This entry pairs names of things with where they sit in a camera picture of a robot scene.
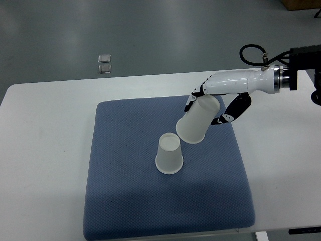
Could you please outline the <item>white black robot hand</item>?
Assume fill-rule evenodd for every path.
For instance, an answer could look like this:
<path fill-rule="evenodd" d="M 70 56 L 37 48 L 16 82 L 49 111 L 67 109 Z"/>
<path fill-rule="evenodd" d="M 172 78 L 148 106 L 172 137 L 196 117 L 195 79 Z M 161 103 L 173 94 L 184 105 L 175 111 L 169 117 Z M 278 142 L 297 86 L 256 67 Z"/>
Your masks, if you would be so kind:
<path fill-rule="evenodd" d="M 196 100 L 205 95 L 237 95 L 211 125 L 230 123 L 239 118 L 251 105 L 250 94 L 262 91 L 278 93 L 281 88 L 289 88 L 288 68 L 272 65 L 265 70 L 233 70 L 217 72 L 196 87 L 189 96 L 184 112 L 188 112 Z"/>

